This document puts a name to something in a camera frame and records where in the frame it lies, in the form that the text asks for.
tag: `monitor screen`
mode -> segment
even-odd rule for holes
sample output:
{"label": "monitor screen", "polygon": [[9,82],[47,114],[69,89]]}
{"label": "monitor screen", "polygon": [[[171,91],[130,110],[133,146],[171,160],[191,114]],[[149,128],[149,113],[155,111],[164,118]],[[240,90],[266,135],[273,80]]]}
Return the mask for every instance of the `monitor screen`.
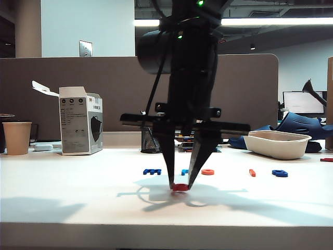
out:
{"label": "monitor screen", "polygon": [[[323,97],[323,91],[316,91]],[[298,114],[323,114],[324,106],[310,93],[302,91],[283,92],[285,108]]]}

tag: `cable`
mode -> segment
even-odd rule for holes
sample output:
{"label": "cable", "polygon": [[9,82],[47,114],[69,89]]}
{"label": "cable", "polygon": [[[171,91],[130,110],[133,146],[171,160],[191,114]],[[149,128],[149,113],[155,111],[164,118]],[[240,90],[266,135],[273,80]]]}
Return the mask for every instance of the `cable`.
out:
{"label": "cable", "polygon": [[151,0],[151,2],[157,13],[160,14],[161,18],[167,18],[166,15],[163,13],[163,11],[161,11],[160,7],[158,6],[157,1]]}
{"label": "cable", "polygon": [[165,51],[163,53],[163,56],[162,56],[162,59],[161,59],[161,64],[160,64],[160,67],[158,69],[158,72],[157,72],[157,75],[156,75],[156,78],[155,78],[155,82],[152,86],[152,89],[151,89],[151,92],[150,92],[150,97],[149,97],[149,100],[148,100],[148,103],[147,103],[147,106],[146,106],[146,114],[145,114],[145,117],[148,116],[149,114],[149,110],[150,110],[150,106],[151,106],[151,102],[152,102],[152,99],[155,95],[155,91],[156,91],[156,88],[157,88],[157,85],[158,85],[158,82],[160,80],[160,77],[161,77],[161,74],[162,74],[162,70],[163,70],[163,66],[164,66],[164,62],[165,62],[165,59],[167,57],[167,53],[168,53],[168,49],[169,49],[169,46],[170,46],[170,41],[171,41],[171,38],[173,37],[173,32],[170,32],[169,33],[169,38],[168,38],[168,41],[167,41],[167,45],[165,46]]}

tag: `face mask image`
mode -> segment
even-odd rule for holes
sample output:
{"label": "face mask image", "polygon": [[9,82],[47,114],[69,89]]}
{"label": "face mask image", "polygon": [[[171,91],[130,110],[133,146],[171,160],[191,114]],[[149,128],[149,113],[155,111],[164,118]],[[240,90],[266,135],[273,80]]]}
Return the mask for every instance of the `face mask image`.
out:
{"label": "face mask image", "polygon": [[91,130],[92,130],[93,138],[96,142],[99,138],[99,135],[102,132],[102,125],[101,125],[102,122],[98,120],[97,116],[93,116],[90,120],[90,124],[91,124]]}

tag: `red object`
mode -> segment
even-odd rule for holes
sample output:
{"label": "red object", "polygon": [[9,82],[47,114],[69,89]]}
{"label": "red object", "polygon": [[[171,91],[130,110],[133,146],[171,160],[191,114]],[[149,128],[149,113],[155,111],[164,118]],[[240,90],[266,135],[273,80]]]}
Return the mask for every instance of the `red object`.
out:
{"label": "red object", "polygon": [[250,172],[250,175],[251,175],[251,176],[255,177],[255,171],[254,171],[253,169],[250,169],[249,172]]}
{"label": "red object", "polygon": [[173,184],[172,190],[173,191],[187,191],[188,185],[187,184]]}
{"label": "red object", "polygon": [[205,176],[212,176],[214,174],[214,170],[212,169],[202,169],[201,174]]}
{"label": "red object", "polygon": [[321,158],[321,161],[328,161],[333,163],[333,158]]}

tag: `ceiling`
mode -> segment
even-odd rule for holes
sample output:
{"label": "ceiling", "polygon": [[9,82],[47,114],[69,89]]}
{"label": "ceiling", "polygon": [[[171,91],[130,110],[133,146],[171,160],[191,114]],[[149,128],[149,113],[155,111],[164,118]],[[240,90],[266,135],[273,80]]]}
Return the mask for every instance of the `ceiling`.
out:
{"label": "ceiling", "polygon": [[[0,0],[0,58],[15,57],[14,0]],[[165,15],[171,14],[172,0],[157,0]],[[135,0],[136,19],[159,19],[151,0]],[[228,0],[222,16],[245,17],[333,17],[333,0]],[[157,27],[136,27],[135,41]],[[249,53],[333,38],[333,26],[264,26],[255,28],[219,27],[224,34],[220,54]]]}

